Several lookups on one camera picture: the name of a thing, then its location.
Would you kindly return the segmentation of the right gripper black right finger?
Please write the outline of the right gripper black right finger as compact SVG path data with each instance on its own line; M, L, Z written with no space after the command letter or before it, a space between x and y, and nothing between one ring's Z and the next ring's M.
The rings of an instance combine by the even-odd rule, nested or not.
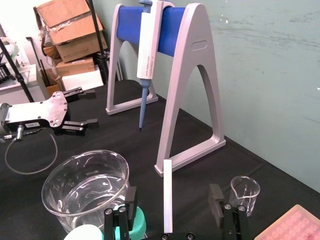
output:
M218 184L210 184L208 202L223 240L249 240L250 230L247 209L224 202L223 192Z

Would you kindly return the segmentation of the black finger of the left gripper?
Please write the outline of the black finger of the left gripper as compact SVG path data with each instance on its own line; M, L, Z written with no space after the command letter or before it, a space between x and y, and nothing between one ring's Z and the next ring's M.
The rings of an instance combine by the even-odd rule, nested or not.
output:
M95 99L95 90L83 90L81 87L77 87L71 90L63 92L63 95L68 103L82 100L82 99Z
M66 131L84 131L85 129L95 129L99 127L98 119L88 119L85 121L64 121L61 129Z

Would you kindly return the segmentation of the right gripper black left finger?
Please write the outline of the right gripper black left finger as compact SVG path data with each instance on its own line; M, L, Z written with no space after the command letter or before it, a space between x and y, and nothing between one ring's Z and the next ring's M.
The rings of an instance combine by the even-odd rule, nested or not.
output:
M130 240L129 231L134 226L137 199L137 187L131 186L126 192L124 205L119 206L117 210L113 210L112 208L104 210L103 235L105 240L116 239L116 227L119 227L121 240Z

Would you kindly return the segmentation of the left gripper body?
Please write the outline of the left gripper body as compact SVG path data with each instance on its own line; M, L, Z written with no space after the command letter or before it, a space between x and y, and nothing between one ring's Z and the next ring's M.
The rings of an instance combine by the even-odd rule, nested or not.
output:
M67 115L68 102L63 92L56 91L44 101L14 104L7 108L4 125L11 131L18 126L26 130L59 128Z

